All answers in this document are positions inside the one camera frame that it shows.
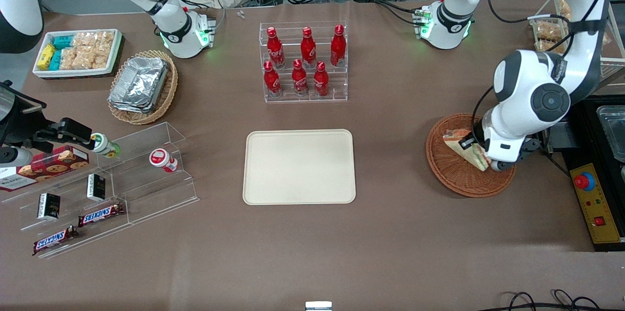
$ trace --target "beige tray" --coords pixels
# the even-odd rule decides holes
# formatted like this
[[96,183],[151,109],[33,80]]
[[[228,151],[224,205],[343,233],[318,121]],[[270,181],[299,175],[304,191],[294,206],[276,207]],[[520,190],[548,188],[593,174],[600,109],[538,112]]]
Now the beige tray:
[[248,205],[349,204],[355,199],[350,131],[254,131],[248,135]]

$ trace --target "coca-cola bottle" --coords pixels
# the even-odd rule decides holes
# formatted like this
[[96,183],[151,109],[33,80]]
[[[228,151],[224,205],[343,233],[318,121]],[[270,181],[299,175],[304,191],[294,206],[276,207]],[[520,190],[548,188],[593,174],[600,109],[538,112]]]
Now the coca-cola bottle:
[[293,88],[295,89],[295,94],[300,97],[308,95],[306,71],[302,68],[302,60],[299,58],[295,58],[293,61],[293,73],[291,73],[291,77],[293,78]]
[[263,67],[265,69],[265,85],[267,86],[269,96],[273,98],[281,97],[280,77],[273,69],[271,61],[266,61]]
[[313,31],[310,27],[305,26],[302,29],[304,38],[301,43],[302,59],[304,60],[304,68],[314,68],[317,62],[317,46],[313,40]]
[[322,61],[317,62],[317,71],[314,73],[314,89],[317,96],[326,97],[328,95],[328,84],[330,77],[326,72],[326,64]]
[[267,50],[270,53],[271,61],[275,68],[284,68],[284,49],[282,47],[282,42],[277,37],[274,27],[270,26],[267,28],[267,36],[269,37]]
[[332,38],[332,42],[330,43],[330,63],[332,63],[332,66],[345,66],[345,49],[348,44],[343,36],[344,33],[345,27],[341,24],[337,24],[337,26],[334,27],[334,38]]

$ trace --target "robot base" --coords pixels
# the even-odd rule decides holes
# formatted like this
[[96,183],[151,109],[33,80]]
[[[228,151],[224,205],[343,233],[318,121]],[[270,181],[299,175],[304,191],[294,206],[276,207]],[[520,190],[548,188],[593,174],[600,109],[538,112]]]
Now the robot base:
[[469,21],[464,27],[461,24],[452,26],[452,30],[455,30],[456,27],[458,30],[455,33],[450,33],[437,16],[438,7],[441,4],[442,2],[436,1],[413,13],[413,22],[416,25],[415,33],[417,38],[427,40],[431,46],[439,49],[452,49],[460,45],[462,39],[469,34],[471,22]]
[[208,20],[206,15],[194,11],[188,11],[187,14],[191,18],[191,29],[182,41],[170,42],[161,34],[165,47],[178,58],[194,57],[203,49],[212,47],[214,42],[216,20]]

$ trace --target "brown table surface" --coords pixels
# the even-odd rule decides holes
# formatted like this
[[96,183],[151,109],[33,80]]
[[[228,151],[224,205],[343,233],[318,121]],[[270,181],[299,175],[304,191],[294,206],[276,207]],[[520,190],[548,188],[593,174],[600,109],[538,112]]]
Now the brown table surface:
[[[542,2],[494,0],[509,18]],[[245,17],[229,11],[213,49],[176,60],[180,84],[161,119],[190,141],[185,167],[199,202],[52,260],[31,257],[33,239],[20,233],[17,210],[2,207],[1,306],[289,311],[331,300],[336,310],[466,311],[507,304],[506,291],[553,302],[549,290],[561,288],[625,308],[625,256],[591,252],[571,181],[544,157],[519,164],[509,189],[485,199],[451,193],[426,162],[431,126],[473,110],[498,62],[531,47],[527,24],[498,22],[482,2],[469,37],[440,51],[375,4],[281,5],[245,9]],[[259,23],[338,19],[350,26],[350,100],[265,104]],[[46,24],[47,31],[118,28],[123,60],[164,49],[145,14],[51,14]],[[29,75],[24,92],[47,102],[52,120],[72,117],[110,138],[142,129],[111,115],[110,83]],[[494,104],[487,98],[481,112]],[[353,133],[355,201],[244,204],[250,132],[325,128]]]

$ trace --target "small black box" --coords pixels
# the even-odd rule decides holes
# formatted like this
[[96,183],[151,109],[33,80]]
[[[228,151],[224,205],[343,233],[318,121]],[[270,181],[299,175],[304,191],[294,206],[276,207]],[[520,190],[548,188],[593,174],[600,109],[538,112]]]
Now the small black box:
[[87,198],[93,201],[104,201],[106,191],[106,179],[97,174],[90,174],[87,182]]
[[40,195],[40,207],[37,211],[37,218],[40,220],[56,220],[61,210],[61,197],[44,193]]

